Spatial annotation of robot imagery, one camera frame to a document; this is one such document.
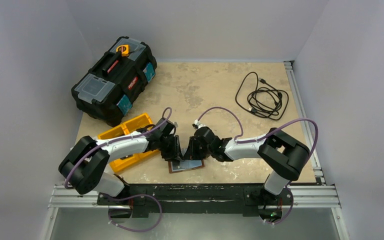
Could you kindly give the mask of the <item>brown leather card holder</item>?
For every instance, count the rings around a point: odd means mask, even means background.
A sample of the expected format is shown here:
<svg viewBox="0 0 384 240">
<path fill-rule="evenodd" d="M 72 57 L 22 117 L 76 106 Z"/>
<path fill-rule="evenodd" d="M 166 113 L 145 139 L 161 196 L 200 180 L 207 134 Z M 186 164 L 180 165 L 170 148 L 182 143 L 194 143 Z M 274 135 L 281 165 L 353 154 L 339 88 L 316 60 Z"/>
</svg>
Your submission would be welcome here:
<svg viewBox="0 0 384 240">
<path fill-rule="evenodd" d="M 203 160 L 171 161 L 168 163 L 168 171 L 170 174 L 196 170 L 204 167 L 205 164 Z"/>
</svg>

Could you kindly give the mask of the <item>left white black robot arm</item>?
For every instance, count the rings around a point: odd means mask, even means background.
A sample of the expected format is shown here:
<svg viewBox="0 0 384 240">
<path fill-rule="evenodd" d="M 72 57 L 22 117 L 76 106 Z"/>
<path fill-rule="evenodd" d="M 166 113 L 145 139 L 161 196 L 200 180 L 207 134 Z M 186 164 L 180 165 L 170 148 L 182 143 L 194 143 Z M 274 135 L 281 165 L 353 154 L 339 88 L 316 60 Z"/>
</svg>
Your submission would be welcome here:
<svg viewBox="0 0 384 240">
<path fill-rule="evenodd" d="M 129 191 L 120 177 L 105 172 L 106 166 L 122 157 L 149 151 L 177 154 L 176 127 L 163 117 L 150 130 L 140 128 L 121 137 L 102 140 L 84 136 L 62 160 L 58 171 L 65 178 L 65 186 L 72 186 L 79 194 L 99 192 L 122 205 L 128 201 Z"/>
</svg>

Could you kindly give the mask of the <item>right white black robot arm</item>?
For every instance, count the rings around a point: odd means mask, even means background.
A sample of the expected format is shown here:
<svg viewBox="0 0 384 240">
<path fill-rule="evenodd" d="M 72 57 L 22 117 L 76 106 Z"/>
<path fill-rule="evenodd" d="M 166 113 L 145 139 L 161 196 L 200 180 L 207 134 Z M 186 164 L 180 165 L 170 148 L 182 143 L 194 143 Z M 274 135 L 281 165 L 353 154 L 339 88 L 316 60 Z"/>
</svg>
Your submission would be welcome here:
<svg viewBox="0 0 384 240">
<path fill-rule="evenodd" d="M 308 148 L 280 128 L 271 128 L 267 134 L 240 140 L 220 138 L 204 126 L 197 128 L 189 138 L 181 158 L 198 161 L 212 157 L 219 162 L 264 160 L 272 168 L 272 173 L 265 180 L 260 196 L 264 202 L 272 204 L 288 184 L 299 179 L 313 152 L 314 148 Z"/>
</svg>

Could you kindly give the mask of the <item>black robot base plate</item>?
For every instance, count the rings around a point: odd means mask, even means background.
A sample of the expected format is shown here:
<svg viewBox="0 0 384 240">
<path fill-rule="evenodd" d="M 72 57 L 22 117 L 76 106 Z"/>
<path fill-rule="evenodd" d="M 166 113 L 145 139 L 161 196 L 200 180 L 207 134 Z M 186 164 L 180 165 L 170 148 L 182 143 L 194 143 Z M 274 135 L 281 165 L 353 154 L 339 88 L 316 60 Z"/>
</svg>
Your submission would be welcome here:
<svg viewBox="0 0 384 240">
<path fill-rule="evenodd" d="M 132 183 L 113 199 L 100 193 L 99 206 L 126 207 L 134 218 L 150 213 L 240 214 L 277 221 L 294 204 L 290 189 L 280 195 L 264 192 L 262 183 Z"/>
</svg>

